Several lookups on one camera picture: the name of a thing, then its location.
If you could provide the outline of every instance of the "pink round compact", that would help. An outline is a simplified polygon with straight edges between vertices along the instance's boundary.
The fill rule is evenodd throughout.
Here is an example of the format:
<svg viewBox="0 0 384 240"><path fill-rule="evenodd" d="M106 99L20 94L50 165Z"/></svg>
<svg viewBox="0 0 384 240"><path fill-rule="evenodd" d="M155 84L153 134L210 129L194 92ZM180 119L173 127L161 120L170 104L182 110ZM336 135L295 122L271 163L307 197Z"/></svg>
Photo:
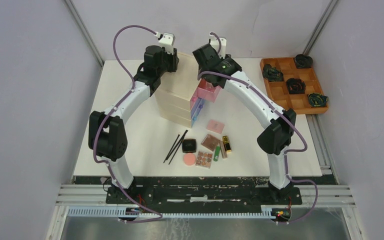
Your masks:
<svg viewBox="0 0 384 240"><path fill-rule="evenodd" d="M186 153L183 157L184 164L188 166L194 165L195 161L196 161L196 158L195 158L195 154L193 153Z"/></svg>

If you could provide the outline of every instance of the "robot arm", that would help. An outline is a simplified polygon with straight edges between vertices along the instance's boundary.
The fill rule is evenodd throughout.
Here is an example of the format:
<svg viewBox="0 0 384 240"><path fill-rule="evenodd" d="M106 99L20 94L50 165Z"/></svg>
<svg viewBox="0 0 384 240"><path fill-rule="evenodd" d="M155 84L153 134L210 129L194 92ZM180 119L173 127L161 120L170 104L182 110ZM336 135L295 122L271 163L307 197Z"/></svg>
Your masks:
<svg viewBox="0 0 384 240"><path fill-rule="evenodd" d="M237 97L265 129L257 138L257 142L268 155L269 186L273 186L280 192L287 192L292 185L287 178L284 152L291 143L291 136L294 131L275 111L283 113L292 124L295 124L296 113L292 109L285 111L270 100L257 87L254 87L239 64L229 55L226 55L224 59L220 58L210 44L198 48L193 52L193 55L200 68L199 76L214 87L221 86Z"/></svg>
<svg viewBox="0 0 384 240"><path fill-rule="evenodd" d="M89 117L88 146L93 149L97 141L96 155L110 166L111 175L123 188L128 188L133 181L125 157L128 146L125 124L133 112L157 90L161 76L165 72L176 72L178 68L177 49L173 47L175 36L171 33L157 33L156 37L159 39L159 46L146 48L144 62L139 66L133 77L134 82L124 95L105 111L94 111Z"/></svg>

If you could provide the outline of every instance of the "black compact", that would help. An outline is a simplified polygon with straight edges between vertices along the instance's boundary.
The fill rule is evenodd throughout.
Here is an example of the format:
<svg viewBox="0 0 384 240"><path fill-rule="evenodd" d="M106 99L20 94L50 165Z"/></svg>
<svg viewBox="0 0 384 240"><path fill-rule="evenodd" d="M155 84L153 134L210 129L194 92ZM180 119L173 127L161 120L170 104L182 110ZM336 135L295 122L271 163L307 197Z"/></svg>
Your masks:
<svg viewBox="0 0 384 240"><path fill-rule="evenodd" d="M197 140L190 138L190 139L183 139L181 142L181 150L185 154L187 153L196 153L197 152Z"/></svg>

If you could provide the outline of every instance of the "wooden tray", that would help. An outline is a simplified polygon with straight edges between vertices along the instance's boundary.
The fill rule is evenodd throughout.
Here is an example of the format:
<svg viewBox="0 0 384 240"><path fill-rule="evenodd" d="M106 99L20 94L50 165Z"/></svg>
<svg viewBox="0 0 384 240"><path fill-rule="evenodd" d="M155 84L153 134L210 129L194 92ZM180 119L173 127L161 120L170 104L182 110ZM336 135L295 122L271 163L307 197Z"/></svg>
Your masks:
<svg viewBox="0 0 384 240"><path fill-rule="evenodd" d="M311 107L309 104L308 94L323 94L313 68L297 69L293 57L263 58L259 64L261 72L263 72L265 64L270 64L283 73L283 81L269 82L264 79L267 96L279 106L285 110L293 109L296 114L324 114L328 110L328 105ZM305 94L289 94L286 81L290 78L301 79L305 82Z"/></svg>

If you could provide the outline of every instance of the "white wall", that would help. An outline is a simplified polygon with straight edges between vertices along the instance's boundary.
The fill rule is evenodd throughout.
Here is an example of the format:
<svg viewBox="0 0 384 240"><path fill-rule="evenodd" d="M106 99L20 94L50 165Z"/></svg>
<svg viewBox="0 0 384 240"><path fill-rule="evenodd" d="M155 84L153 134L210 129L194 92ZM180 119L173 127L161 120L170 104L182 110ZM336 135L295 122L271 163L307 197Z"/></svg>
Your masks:
<svg viewBox="0 0 384 240"><path fill-rule="evenodd" d="M208 42L210 31L227 39L233 57L290 57L303 52L329 0L73 0L100 54L114 60L113 39L127 25L176 36L183 53ZM117 40L121 59L142 59L156 39L129 29Z"/></svg>
<svg viewBox="0 0 384 240"><path fill-rule="evenodd" d="M384 1L339 2L310 55L330 108L320 116L369 239L384 239Z"/></svg>
<svg viewBox="0 0 384 240"><path fill-rule="evenodd" d="M62 0L0 0L0 239L44 239L99 71Z"/></svg>

